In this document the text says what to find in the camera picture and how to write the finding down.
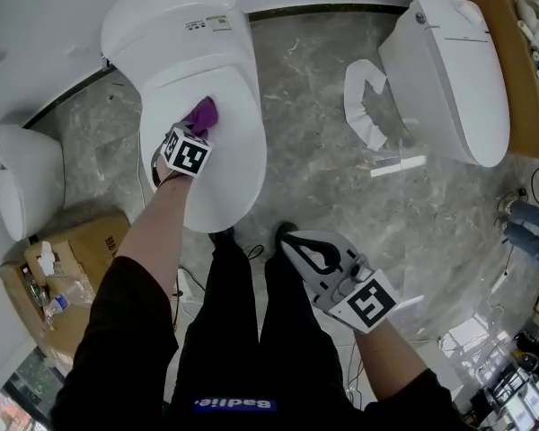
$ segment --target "blue jeans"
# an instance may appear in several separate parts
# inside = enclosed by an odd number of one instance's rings
[[[515,222],[525,221],[539,227],[539,207],[518,200],[511,205],[511,217],[505,229],[509,242],[539,261],[539,236]]]

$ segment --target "purple cloth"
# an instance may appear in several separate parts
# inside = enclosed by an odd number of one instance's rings
[[[207,136],[208,129],[217,123],[217,108],[214,100],[206,96],[182,121],[188,121],[193,126],[191,132],[196,136]]]

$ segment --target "leg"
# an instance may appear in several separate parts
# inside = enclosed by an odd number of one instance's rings
[[[250,262],[232,239],[218,235],[204,305],[188,327],[172,399],[179,390],[184,397],[197,388],[202,396],[244,390],[258,347]]]
[[[523,220],[539,227],[539,207],[517,200],[511,205],[511,220]]]
[[[315,319],[302,278],[283,251],[266,263],[269,305],[261,332],[261,355],[274,391],[291,386],[291,379],[323,400],[347,401],[337,349]]]
[[[519,249],[527,252],[531,257],[539,261],[539,236],[532,234],[522,225],[507,222],[505,235],[509,242]]]

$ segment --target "tile floor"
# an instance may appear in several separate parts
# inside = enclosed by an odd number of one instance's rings
[[[236,230],[244,247],[266,243],[280,219],[347,236],[385,270],[403,300],[419,298],[392,321],[406,339],[443,338],[465,385],[457,400],[463,409],[497,363],[503,364],[506,335],[514,335],[532,312],[539,266],[521,251],[513,252],[506,282],[488,296],[509,253],[493,228],[497,200],[508,190],[528,187],[539,162],[507,156],[496,168],[484,169],[439,157],[409,136],[387,86],[379,96],[366,89],[366,108],[389,137],[381,151],[368,150],[345,123],[345,69],[361,58],[381,67],[376,48],[396,19],[381,13],[322,13],[252,24],[268,169],[257,203]],[[114,210],[136,219],[143,208],[137,178],[140,111],[136,90],[115,72],[35,125],[62,142],[66,157],[65,211],[47,231]],[[427,163],[372,177],[372,169],[412,155],[426,155]],[[140,174],[148,200],[151,190]],[[202,283],[211,251],[206,235],[184,232],[181,261]],[[263,254],[252,263],[260,327],[267,304],[266,259]],[[191,282],[190,288],[199,300],[199,288]],[[180,339],[189,314],[198,310],[198,303],[184,305]],[[316,314],[340,347],[347,372],[352,334]],[[166,399],[178,356],[168,372]],[[351,376],[357,363],[354,356]]]

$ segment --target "black shoe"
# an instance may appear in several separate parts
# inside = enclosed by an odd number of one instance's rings
[[[221,240],[230,240],[235,242],[235,229],[231,226],[227,230],[218,233],[208,233],[209,239],[214,243],[214,246]]]
[[[297,232],[298,230],[297,225],[292,222],[282,221],[277,224],[273,234],[274,253],[281,251],[281,238],[284,234]]]

